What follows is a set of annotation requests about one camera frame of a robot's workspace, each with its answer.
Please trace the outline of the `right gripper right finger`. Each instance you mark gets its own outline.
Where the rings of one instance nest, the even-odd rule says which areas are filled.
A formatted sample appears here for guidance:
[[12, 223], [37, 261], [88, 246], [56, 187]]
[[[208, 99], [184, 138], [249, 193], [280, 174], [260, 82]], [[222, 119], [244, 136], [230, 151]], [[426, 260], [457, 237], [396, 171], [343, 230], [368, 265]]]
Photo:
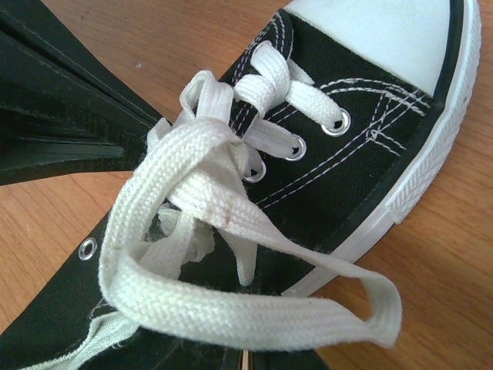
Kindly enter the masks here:
[[330, 367], [314, 351], [258, 351], [252, 354], [253, 370], [330, 370]]

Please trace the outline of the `black canvas sneaker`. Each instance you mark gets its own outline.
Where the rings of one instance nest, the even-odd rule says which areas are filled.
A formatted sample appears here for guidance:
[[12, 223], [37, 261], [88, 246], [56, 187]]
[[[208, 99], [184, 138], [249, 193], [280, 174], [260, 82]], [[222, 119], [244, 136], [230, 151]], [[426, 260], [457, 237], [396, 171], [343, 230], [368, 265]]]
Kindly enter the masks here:
[[341, 105], [329, 134], [289, 104], [267, 119], [307, 145], [265, 156], [247, 187], [288, 237], [355, 261], [407, 216], [451, 150], [471, 96], [481, 23], [475, 1], [295, 1], [268, 41]]

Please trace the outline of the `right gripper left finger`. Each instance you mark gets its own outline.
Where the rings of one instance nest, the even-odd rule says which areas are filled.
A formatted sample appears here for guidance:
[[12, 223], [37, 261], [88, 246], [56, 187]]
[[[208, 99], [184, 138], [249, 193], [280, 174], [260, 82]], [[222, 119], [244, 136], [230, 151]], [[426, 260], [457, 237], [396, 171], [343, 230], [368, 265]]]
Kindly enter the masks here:
[[187, 342], [165, 360], [165, 369], [238, 369], [241, 356], [235, 349]]

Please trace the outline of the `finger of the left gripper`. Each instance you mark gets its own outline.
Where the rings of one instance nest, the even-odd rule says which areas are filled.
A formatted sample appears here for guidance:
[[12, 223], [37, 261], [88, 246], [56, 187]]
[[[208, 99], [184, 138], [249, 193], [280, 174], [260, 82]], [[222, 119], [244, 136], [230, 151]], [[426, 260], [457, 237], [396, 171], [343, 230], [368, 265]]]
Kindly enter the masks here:
[[160, 117], [48, 8], [2, 8], [2, 184], [132, 170]]

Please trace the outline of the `white lace of sneaker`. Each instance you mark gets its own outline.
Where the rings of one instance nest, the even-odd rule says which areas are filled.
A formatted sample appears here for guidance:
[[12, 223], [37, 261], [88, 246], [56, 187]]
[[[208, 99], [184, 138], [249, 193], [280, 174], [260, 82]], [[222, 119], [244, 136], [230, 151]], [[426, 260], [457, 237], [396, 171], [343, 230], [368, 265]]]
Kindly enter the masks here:
[[[91, 320], [77, 349], [39, 363], [77, 369], [138, 328], [250, 351], [296, 351], [370, 341], [391, 347], [401, 329], [397, 288], [385, 276], [295, 244], [252, 203], [243, 187], [260, 171], [260, 152], [296, 160], [306, 147], [265, 120], [287, 102], [326, 130], [340, 107], [270, 42], [251, 56], [254, 73], [234, 86], [198, 72], [182, 91], [174, 124], [148, 133], [147, 154], [120, 190], [99, 258], [99, 287], [113, 312]], [[226, 293], [179, 279], [181, 267], [213, 249], [218, 230], [233, 251], [241, 285], [253, 280], [259, 246], [298, 257], [366, 289], [372, 315], [362, 320], [336, 301]]]

